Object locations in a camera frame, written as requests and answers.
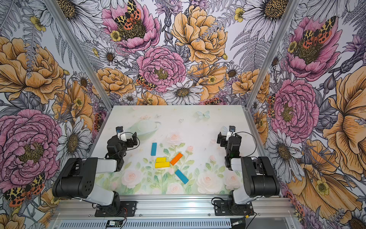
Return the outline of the small yellow block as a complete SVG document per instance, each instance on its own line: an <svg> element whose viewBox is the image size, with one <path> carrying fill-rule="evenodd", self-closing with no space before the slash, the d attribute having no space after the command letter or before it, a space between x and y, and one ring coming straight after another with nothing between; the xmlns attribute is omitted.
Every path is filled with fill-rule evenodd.
<svg viewBox="0 0 366 229"><path fill-rule="evenodd" d="M156 163L164 163L166 162L166 157L157 157L156 158Z"/></svg>

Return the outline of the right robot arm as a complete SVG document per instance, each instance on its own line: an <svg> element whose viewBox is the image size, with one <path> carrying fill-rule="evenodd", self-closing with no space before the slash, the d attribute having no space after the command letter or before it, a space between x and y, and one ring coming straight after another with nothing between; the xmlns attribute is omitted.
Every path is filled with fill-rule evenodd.
<svg viewBox="0 0 366 229"><path fill-rule="evenodd" d="M225 166L229 171L242 174L243 185L230 190L228 200L214 201L219 214L232 216L254 215L252 202L259 198L279 195L280 184L266 156L241 156L242 137L229 131L218 134L217 144L226 150Z"/></svg>

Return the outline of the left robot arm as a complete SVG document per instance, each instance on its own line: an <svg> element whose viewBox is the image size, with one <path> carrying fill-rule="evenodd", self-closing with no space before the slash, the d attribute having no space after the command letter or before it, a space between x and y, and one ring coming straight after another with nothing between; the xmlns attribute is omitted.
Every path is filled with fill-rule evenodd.
<svg viewBox="0 0 366 229"><path fill-rule="evenodd" d="M116 191L106 190L95 184L95 176L102 173L121 171L124 157L129 148L140 144L137 133L117 131L107 142L105 158L70 158L62 168L52 187L57 198L79 199L95 205L96 217L134 216L133 205L123 204Z"/></svg>

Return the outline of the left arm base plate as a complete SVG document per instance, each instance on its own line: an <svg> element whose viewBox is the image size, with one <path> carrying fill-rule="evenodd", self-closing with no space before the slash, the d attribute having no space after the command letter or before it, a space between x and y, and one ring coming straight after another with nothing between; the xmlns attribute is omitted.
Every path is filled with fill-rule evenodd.
<svg viewBox="0 0 366 229"><path fill-rule="evenodd" d="M115 203L109 206L97 206L95 217L134 217L137 201L122 201L117 206Z"/></svg>

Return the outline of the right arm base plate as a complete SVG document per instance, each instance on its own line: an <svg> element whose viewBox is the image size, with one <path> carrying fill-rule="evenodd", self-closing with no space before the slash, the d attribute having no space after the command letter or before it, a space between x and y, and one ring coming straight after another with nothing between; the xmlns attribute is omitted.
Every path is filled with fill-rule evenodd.
<svg viewBox="0 0 366 229"><path fill-rule="evenodd" d="M215 216L253 216L253 206L251 204L238 205L232 201L223 199L213 199L211 201Z"/></svg>

